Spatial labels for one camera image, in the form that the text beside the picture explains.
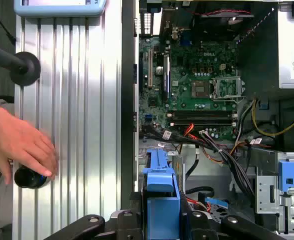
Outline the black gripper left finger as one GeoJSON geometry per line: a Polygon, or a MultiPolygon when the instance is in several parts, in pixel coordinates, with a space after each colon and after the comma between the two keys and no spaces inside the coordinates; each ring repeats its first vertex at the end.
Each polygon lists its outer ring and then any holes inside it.
{"type": "Polygon", "coordinates": [[[48,240],[143,240],[143,197],[129,196],[130,208],[113,212],[109,219],[89,214],[47,237],[48,240]]]}

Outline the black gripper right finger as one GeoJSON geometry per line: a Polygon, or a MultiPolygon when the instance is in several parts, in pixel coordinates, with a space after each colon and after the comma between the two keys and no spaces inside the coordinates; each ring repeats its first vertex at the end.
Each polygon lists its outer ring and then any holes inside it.
{"type": "Polygon", "coordinates": [[[283,237],[238,215],[215,222],[207,211],[193,210],[181,195],[182,240],[282,240],[283,237]]]}

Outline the person's left hand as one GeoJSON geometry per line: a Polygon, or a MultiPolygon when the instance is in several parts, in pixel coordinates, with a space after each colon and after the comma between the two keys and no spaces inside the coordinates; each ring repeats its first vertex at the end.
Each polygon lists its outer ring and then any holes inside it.
{"type": "Polygon", "coordinates": [[[0,171],[6,184],[12,178],[9,160],[51,179],[55,178],[58,170],[52,141],[27,121],[0,106],[0,171]]]}

